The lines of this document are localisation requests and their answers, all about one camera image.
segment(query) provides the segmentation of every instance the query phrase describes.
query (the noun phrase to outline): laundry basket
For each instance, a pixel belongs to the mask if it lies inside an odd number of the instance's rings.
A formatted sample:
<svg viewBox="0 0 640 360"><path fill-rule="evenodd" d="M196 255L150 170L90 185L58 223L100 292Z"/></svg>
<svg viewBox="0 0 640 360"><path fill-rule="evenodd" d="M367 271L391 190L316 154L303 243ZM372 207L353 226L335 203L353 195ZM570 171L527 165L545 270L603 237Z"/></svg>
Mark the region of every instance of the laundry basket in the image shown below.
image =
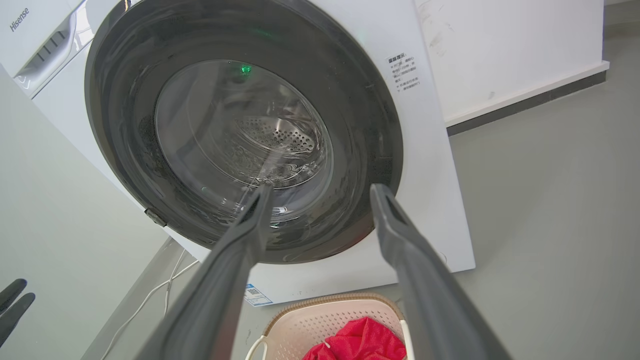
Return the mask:
<svg viewBox="0 0 640 360"><path fill-rule="evenodd" d="M251 346L246 360L252 360L260 344L264 344L262 360L302 360L314 345L335 335L348 322L365 316L389 328L404 343L408 360L414 359L409 328L396 304L375 293L350 293L285 308Z"/></svg>

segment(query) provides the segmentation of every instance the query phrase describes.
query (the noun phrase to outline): hisense logo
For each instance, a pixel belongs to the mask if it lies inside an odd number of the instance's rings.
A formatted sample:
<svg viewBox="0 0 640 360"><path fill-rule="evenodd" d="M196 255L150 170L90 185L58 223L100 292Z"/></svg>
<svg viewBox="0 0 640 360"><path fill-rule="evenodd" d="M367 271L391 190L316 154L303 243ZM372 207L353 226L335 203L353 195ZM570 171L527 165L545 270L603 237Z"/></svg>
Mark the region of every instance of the hisense logo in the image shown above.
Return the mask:
<svg viewBox="0 0 640 360"><path fill-rule="evenodd" d="M29 9L24 8L24 10L22 11L22 14L18 16L18 19L12 22L11 25L9 25L12 33L18 28L18 26L20 26L20 23L24 20L25 17L27 17L27 15L29 15Z"/></svg>

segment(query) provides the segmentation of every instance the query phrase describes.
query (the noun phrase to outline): black baseboard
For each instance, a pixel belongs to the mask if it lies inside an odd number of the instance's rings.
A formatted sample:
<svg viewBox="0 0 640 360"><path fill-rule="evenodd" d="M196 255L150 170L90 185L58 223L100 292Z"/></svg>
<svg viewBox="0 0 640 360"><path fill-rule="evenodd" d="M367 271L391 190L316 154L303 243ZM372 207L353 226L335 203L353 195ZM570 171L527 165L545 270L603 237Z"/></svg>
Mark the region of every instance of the black baseboard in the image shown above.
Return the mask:
<svg viewBox="0 0 640 360"><path fill-rule="evenodd" d="M447 128L447 132L449 136L452 136L455 134L460 134L467 130L475 129L478 126L489 124L490 122L502 119L503 117L517 114L521 111L525 111L526 109L531 109L535 106L542 105L545 102L549 102L559 97L589 88L593 85L603 83L606 79L607 71L605 70L599 72L598 74L588 76L584 79L576 80L573 83L568 83L567 85L560 86L559 88L549 90L548 92L543 92L542 94L524 99L523 101L518 101L515 104L499 108L498 110L493 110L490 113L486 113L467 121L463 121L459 124L449 126Z"/></svg>

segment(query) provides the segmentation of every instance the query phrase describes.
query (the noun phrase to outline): red clothing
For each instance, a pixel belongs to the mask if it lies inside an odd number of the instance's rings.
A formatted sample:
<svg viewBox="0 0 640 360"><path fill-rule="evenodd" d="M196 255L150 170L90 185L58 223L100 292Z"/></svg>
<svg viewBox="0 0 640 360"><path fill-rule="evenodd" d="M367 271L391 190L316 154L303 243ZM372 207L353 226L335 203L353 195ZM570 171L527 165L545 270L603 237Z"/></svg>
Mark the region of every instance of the red clothing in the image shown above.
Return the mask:
<svg viewBox="0 0 640 360"><path fill-rule="evenodd" d="M303 360L403 360L404 344L372 318L352 320L335 336L309 350Z"/></svg>

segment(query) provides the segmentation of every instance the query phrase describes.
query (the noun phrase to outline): power cord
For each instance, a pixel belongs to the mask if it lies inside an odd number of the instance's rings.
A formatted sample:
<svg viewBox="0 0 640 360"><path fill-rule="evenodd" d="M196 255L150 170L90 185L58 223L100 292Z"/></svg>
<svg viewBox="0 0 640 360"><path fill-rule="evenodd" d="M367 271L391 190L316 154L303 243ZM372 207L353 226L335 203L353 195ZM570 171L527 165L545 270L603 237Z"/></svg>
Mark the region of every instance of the power cord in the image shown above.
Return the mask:
<svg viewBox="0 0 640 360"><path fill-rule="evenodd" d="M182 254L180 255L180 258L178 259L178 263L175 265L175 268L173 269L173 273L175 273L176 269L178 269L178 266L180 265L180 262L182 261L182 256L184 255L184 250L182 251ZM133 313L133 315L131 315L131 317L125 321L122 326L116 331L116 333L113 335L113 338L111 339L111 343L109 343L109 346L107 347L107 350L104 352L104 355L100 358L100 360L104 360L107 355L109 354L109 351L111 351L111 348L113 348L113 345L115 344L115 341L118 339L120 332L125 328L125 326L127 326L131 320L133 320L134 317L136 317L136 315L140 312L140 310L142 310L142 307L147 303L147 301L149 300L149 298L151 297L151 295L153 295L159 288L162 288L164 285L170 284L176 277L182 275L185 271L189 270L190 268L192 268L194 265L196 265L198 263L198 261L194 261L191 264L187 265L186 268L182 269L179 273L177 274L173 274L172 276L169 278L169 280L163 282L162 284L156 286L155 288L153 288L149 294L147 294L147 297L145 297L145 300L142 301L142 304L140 304L140 307L138 308L138 310L136 310L135 313ZM166 292L166 296L165 296L165 303L164 303L164 313L166 314L166 310L168 308L168 303L169 303L169 287L167 287L167 292Z"/></svg>

